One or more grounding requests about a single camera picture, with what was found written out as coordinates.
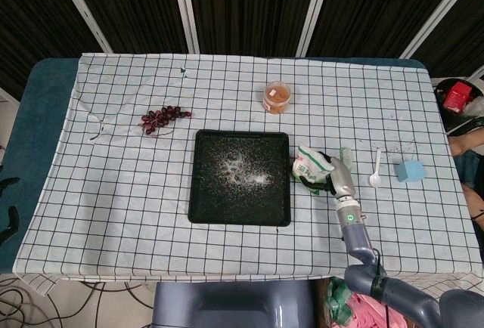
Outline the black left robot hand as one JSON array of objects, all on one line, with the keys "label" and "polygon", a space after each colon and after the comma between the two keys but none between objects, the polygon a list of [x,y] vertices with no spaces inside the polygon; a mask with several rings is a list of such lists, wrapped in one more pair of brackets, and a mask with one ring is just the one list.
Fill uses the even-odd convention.
[{"label": "black left robot hand", "polygon": [[[16,184],[20,178],[12,177],[12,178],[5,178],[1,180],[1,194],[3,194],[4,190],[12,184]],[[0,234],[0,245],[2,246],[8,239],[10,239],[13,235],[15,235],[20,226],[20,217],[15,206],[8,207],[8,226],[1,231]]]}]

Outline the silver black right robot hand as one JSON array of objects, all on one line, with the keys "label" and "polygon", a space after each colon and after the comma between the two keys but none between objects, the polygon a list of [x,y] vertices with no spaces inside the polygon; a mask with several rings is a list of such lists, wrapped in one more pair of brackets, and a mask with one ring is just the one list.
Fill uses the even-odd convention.
[{"label": "silver black right robot hand", "polygon": [[341,148],[337,158],[301,144],[296,149],[292,173],[312,193],[319,195],[320,190],[325,190],[339,199],[356,194],[351,167],[352,151],[348,147]]}]

